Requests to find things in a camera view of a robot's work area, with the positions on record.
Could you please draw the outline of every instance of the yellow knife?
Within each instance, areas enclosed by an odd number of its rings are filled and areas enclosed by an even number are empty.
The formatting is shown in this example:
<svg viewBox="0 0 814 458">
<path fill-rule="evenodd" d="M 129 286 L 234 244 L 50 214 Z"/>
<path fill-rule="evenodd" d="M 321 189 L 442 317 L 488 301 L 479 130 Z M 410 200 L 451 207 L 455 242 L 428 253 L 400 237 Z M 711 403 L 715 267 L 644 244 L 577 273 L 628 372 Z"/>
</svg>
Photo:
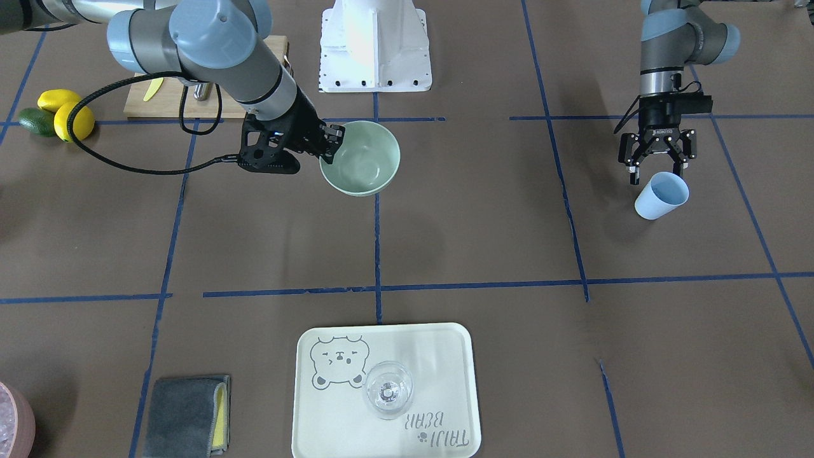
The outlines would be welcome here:
<svg viewBox="0 0 814 458">
<path fill-rule="evenodd" d="M 163 78 L 156 78 L 150 83 L 150 88 L 147 89 L 147 93 L 144 95 L 144 101 L 146 102 L 149 99 L 152 99 L 152 96 L 158 92 L 158 88 L 161 87 L 161 83 L 164 82 Z"/>
</svg>

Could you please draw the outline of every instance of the white tray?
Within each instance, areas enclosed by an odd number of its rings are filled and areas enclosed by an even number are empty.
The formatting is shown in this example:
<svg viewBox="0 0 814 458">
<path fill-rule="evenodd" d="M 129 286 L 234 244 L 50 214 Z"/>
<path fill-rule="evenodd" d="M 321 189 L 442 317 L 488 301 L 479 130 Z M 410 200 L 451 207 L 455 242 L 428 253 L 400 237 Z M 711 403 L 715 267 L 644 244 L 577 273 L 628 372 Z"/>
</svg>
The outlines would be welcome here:
<svg viewBox="0 0 814 458">
<path fill-rule="evenodd" d="M 364 394 L 367 371 L 383 361 L 413 377 L 412 403 L 395 420 L 378 418 Z M 300 337 L 295 458 L 468 458 L 480 440 L 472 340 L 460 324 L 314 328 Z"/>
</svg>

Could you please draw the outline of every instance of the pink bowl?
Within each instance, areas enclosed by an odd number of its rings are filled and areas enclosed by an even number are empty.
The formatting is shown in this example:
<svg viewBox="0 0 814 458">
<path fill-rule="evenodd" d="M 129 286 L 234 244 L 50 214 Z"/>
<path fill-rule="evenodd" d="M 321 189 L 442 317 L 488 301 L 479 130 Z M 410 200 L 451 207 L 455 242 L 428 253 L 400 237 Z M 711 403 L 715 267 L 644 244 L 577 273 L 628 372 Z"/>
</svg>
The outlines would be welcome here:
<svg viewBox="0 0 814 458">
<path fill-rule="evenodd" d="M 14 437 L 11 439 L 11 451 L 8 457 L 28 458 L 31 445 L 34 443 L 34 412 L 19 391 L 2 382 L 0 382 L 0 390 L 9 394 L 11 405 L 14 408 Z"/>
</svg>

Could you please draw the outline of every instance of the clear glass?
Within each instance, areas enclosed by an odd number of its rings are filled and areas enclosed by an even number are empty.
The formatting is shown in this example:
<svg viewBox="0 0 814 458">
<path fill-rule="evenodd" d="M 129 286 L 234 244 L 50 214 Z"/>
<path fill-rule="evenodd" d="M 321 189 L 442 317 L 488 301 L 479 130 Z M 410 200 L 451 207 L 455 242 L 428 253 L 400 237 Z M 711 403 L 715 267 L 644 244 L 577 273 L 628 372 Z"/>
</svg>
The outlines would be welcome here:
<svg viewBox="0 0 814 458">
<path fill-rule="evenodd" d="M 413 400 L 413 376 L 396 361 L 384 361 L 370 369 L 365 396 L 379 418 L 394 420 L 407 412 Z"/>
</svg>

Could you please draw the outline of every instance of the green cup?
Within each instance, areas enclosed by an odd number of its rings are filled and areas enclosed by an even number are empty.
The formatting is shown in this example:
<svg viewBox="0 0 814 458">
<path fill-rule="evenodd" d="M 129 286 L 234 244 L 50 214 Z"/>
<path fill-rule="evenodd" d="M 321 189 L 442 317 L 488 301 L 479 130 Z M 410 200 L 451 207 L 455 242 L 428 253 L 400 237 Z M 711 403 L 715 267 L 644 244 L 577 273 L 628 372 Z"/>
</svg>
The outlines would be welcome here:
<svg viewBox="0 0 814 458">
<path fill-rule="evenodd" d="M 319 160 L 322 176 L 331 186 L 349 196 L 372 196 L 383 190 L 399 169 L 401 151 L 387 128 L 370 121 L 344 125 L 342 146 L 334 163 Z"/>
</svg>

